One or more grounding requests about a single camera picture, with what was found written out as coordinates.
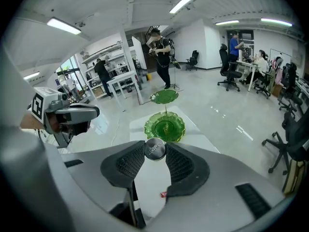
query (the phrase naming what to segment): man in black clothing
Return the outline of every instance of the man in black clothing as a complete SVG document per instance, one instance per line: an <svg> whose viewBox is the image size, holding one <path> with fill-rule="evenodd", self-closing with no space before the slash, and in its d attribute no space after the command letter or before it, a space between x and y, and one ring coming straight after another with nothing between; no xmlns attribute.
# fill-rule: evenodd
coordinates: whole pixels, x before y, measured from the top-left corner
<svg viewBox="0 0 309 232"><path fill-rule="evenodd" d="M104 64L108 64L109 61L108 60L101 60L101 59L97 59L97 64L95 65L95 72L98 73L98 76L101 80L101 83L104 87L104 90L106 92L106 94L110 97L110 99L112 98L112 94L110 93L110 91L108 90L108 86L107 86L107 82L110 80L110 76L104 66Z"/></svg>
<svg viewBox="0 0 309 232"><path fill-rule="evenodd" d="M165 88L168 89L170 87L170 78L169 78L169 52L170 52L170 45L168 39L161 36L161 32L158 29L151 30L151 36L155 37L155 47L156 50L150 49L149 52L155 52L157 54L157 65L156 71L158 72L159 76L165 82Z"/></svg>

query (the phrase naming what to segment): seated woman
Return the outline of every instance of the seated woman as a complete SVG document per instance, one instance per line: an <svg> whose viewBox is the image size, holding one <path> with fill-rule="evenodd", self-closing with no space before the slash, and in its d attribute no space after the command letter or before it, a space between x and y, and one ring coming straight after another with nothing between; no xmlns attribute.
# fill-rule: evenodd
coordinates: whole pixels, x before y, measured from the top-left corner
<svg viewBox="0 0 309 232"><path fill-rule="evenodd" d="M268 70L268 63L266 61L266 53L263 50L259 50L259 56L257 60L255 61L256 64L258 64L257 68L258 71L254 73L253 81L255 81L257 78L264 76L265 74L263 72L267 72ZM249 84L251 81L252 72L249 73L249 75L243 79L239 80L242 84Z"/></svg>

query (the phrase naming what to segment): ceiling light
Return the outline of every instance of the ceiling light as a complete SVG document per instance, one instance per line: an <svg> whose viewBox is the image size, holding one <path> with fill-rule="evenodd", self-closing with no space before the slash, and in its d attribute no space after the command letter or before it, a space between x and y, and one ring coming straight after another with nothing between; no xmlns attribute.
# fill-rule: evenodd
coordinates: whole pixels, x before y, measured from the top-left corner
<svg viewBox="0 0 309 232"><path fill-rule="evenodd" d="M286 25L286 26L289 26L289 27L292 26L291 23L288 23L288 22L285 22L285 21L273 20L273 19L261 18L261 21L279 23L279 24Z"/></svg>
<svg viewBox="0 0 309 232"><path fill-rule="evenodd" d="M177 11L179 11L186 3L188 3L190 0L181 0L179 3L176 4L174 8L170 11L170 13L174 14Z"/></svg>
<svg viewBox="0 0 309 232"><path fill-rule="evenodd" d="M70 32L70 33L73 33L73 34L79 34L79 33L82 32L79 29L69 25L68 23L60 21L59 19L56 19L54 17L51 18L47 22L47 25L49 25L51 27L54 27L54 28L58 28L58 29L64 30L64 31L67 31L67 32Z"/></svg>
<svg viewBox="0 0 309 232"><path fill-rule="evenodd" d="M29 78L32 78L32 77L34 77L34 76L37 76L38 74L40 74L40 72L35 72L35 73L31 74L31 75L25 76L24 79L25 79L25 80L28 80Z"/></svg>
<svg viewBox="0 0 309 232"><path fill-rule="evenodd" d="M224 22L218 22L216 25L224 25L224 24L230 24L230 23L238 23L239 21L234 20L234 21L224 21Z"/></svg>

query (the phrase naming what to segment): white platform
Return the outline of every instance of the white platform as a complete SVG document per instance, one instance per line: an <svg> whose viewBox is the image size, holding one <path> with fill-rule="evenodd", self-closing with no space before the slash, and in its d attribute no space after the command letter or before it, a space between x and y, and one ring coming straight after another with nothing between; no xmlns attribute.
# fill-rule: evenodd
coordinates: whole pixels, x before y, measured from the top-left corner
<svg viewBox="0 0 309 232"><path fill-rule="evenodd" d="M164 108L163 105L157 105L158 111ZM203 135L197 126L177 107L168 109L170 112L177 113L185 123L185 134L180 143L193 145L206 150L219 153L212 143ZM144 125L151 115L136 119L130 123L130 140L145 140L147 136L144 133ZM140 203L140 209L144 216L146 224L151 218L164 208L166 198L161 198L161 192L165 192L171 185L169 169L166 165L166 157L159 161L149 160L145 157L145 162L134 179L136 193Z"/></svg>

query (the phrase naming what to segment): white pillar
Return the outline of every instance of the white pillar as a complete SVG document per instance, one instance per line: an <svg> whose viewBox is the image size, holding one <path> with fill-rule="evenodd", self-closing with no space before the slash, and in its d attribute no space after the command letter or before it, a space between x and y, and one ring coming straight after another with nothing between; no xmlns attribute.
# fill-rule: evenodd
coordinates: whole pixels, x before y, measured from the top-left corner
<svg viewBox="0 0 309 232"><path fill-rule="evenodd" d="M136 70L135 70L135 66L134 66L133 60L132 60L132 55L131 55L131 52L130 52L130 48L129 48L129 45L128 45L127 41L126 41L126 33L125 33L123 28L119 29L119 33L120 33L121 41L122 41L122 44L123 44L124 54L125 54L126 60L127 60L129 66L130 66L130 69L132 71L135 71L135 74L136 74Z"/></svg>

